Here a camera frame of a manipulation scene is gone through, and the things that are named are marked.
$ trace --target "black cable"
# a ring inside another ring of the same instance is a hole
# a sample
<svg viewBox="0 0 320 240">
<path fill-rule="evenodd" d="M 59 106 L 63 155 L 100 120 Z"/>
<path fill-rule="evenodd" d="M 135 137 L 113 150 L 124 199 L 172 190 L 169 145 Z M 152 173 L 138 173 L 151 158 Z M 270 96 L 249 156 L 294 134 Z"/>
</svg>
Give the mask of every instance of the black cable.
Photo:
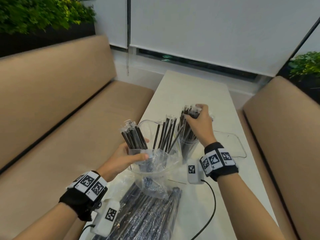
<svg viewBox="0 0 320 240">
<path fill-rule="evenodd" d="M 209 185 L 212 193 L 213 193 L 213 197 L 214 197 L 214 210 L 213 210 L 213 214 L 212 216 L 210 217 L 209 221 L 204 225 L 204 227 L 191 239 L 191 240 L 194 240 L 196 239 L 196 237 L 198 237 L 200 235 L 200 233 L 202 233 L 202 231 L 209 225 L 209 223 L 211 222 L 212 218 L 214 217 L 214 214 L 216 213 L 216 206 L 217 206 L 217 202 L 216 202 L 216 196 L 214 194 L 214 190 L 212 189 L 211 185 L 205 181 L 205 180 L 201 180 L 202 182 L 205 182 L 207 185 Z"/>
<path fill-rule="evenodd" d="M 95 227 L 95 226 L 96 226 L 96 225 L 94 225 L 94 224 L 90 224 L 90 225 L 88 225 L 88 226 L 85 226 L 85 227 L 83 228 L 80 236 L 83 234 L 83 232 L 84 232 L 87 228 L 89 228 L 89 227 Z"/>
</svg>

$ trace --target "tan leather sofa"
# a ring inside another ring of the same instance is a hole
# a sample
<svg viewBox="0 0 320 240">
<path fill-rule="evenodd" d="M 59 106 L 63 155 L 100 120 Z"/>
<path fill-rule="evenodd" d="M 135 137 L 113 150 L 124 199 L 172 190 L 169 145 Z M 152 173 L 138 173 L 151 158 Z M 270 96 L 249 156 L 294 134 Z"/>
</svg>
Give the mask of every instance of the tan leather sofa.
<svg viewBox="0 0 320 240">
<path fill-rule="evenodd" d="M 286 240 L 319 240 L 320 105 L 275 77 L 238 116 Z"/>
<path fill-rule="evenodd" d="M 153 91 L 114 77 L 105 36 L 0 59 L 1 240 L 105 162 L 123 141 L 123 121 L 141 119 Z"/>
</svg>

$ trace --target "white table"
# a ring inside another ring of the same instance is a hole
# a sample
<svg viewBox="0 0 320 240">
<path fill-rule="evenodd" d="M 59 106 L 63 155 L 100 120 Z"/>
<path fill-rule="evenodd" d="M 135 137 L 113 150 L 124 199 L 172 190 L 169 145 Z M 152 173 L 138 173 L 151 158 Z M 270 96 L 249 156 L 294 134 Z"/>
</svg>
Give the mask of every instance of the white table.
<svg viewBox="0 0 320 240">
<path fill-rule="evenodd" d="M 166 114 L 178 117 L 185 105 L 196 103 L 208 104 L 209 111 L 215 116 L 213 122 L 214 130 L 233 133 L 239 137 L 247 153 L 246 158 L 235 158 L 240 168 L 240 176 L 276 221 L 236 109 L 225 84 L 167 71 L 141 121 L 146 119 L 163 120 Z M 199 144 L 192 157 L 196 159 L 203 155 L 203 146 Z M 187 182 L 186 165 L 182 166 L 178 172 L 175 172 L 173 177 L 176 181 Z M 197 237 L 197 240 L 236 240 L 218 184 L 211 178 L 207 178 L 206 181 L 210 183 L 215 192 L 217 208 L 214 218 Z M 206 184 L 180 184 L 179 186 L 181 186 L 183 193 L 172 240 L 188 240 L 202 229 L 212 215 L 214 200 L 212 192 Z"/>
</svg>

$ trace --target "green plant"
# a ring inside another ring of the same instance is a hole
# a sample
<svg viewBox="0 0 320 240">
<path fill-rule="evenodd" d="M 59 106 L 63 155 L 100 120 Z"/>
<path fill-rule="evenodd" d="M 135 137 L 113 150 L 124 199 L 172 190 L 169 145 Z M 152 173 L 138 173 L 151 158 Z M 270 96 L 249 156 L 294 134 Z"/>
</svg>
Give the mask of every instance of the green plant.
<svg viewBox="0 0 320 240">
<path fill-rule="evenodd" d="M 77 0 L 0 0 L 0 33 L 28 34 L 36 30 L 93 23 L 93 7 Z"/>
<path fill-rule="evenodd" d="M 298 75 L 315 75 L 320 77 L 320 52 L 307 52 L 304 55 L 298 55 L 292 58 L 289 66 L 290 78 Z"/>
</svg>

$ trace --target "hand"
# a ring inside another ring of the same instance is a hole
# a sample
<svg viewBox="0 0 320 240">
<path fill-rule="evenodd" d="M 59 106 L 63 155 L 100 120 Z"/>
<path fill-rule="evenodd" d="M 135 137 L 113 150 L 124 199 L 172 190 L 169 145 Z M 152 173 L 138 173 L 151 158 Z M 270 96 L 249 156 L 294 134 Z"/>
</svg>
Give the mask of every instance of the hand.
<svg viewBox="0 0 320 240">
<path fill-rule="evenodd" d="M 110 182 L 131 164 L 138 161 L 145 161 L 148 158 L 148 154 L 145 153 L 128 155 L 128 145 L 122 143 L 97 172 L 105 179 L 105 181 Z"/>
<path fill-rule="evenodd" d="M 202 108 L 198 118 L 193 119 L 190 115 L 186 115 L 186 120 L 200 143 L 206 147 L 217 141 L 212 129 L 212 118 L 209 115 L 208 105 L 197 104 L 196 106 Z"/>
</svg>

